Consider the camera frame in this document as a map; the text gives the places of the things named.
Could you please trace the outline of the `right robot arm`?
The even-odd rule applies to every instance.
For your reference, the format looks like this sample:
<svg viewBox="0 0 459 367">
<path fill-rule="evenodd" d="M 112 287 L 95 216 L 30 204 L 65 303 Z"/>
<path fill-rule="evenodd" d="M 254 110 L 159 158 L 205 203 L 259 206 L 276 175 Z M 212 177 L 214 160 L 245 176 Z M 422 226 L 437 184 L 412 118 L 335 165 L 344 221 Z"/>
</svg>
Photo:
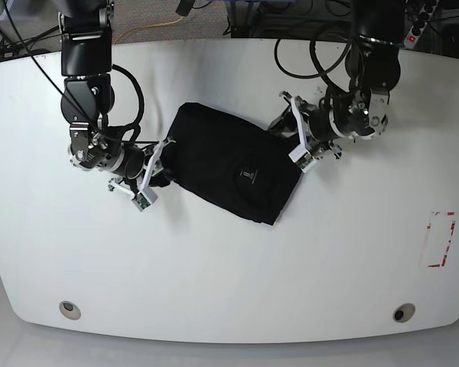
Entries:
<svg viewBox="0 0 459 367">
<path fill-rule="evenodd" d="M 70 125 L 74 166 L 117 175 L 135 190 L 146 174 L 154 143 L 137 141 L 145 101 L 137 79 L 112 62 L 114 4 L 111 1 L 57 1 L 61 34 L 61 73 L 64 92 L 60 108 Z M 108 114 L 115 102 L 112 71 L 126 76 L 138 98 L 138 111 L 126 125 L 111 126 Z"/>
</svg>

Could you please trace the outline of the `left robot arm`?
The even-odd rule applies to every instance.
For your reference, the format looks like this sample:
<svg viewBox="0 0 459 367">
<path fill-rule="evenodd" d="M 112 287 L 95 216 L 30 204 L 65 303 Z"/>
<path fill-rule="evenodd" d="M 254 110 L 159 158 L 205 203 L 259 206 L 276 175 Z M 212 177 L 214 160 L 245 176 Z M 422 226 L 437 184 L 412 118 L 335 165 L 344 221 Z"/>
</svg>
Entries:
<svg viewBox="0 0 459 367">
<path fill-rule="evenodd" d="M 404 35 L 404 1 L 352 1 L 350 21 L 324 23 L 310 37 L 309 52 L 327 88 L 316 106 L 298 101 L 311 146 L 331 147 L 336 139 L 371 139 L 386 129 L 387 105 L 401 76 L 400 42 Z M 337 31 L 346 42 L 328 68 L 317 57 L 317 41 Z"/>
</svg>

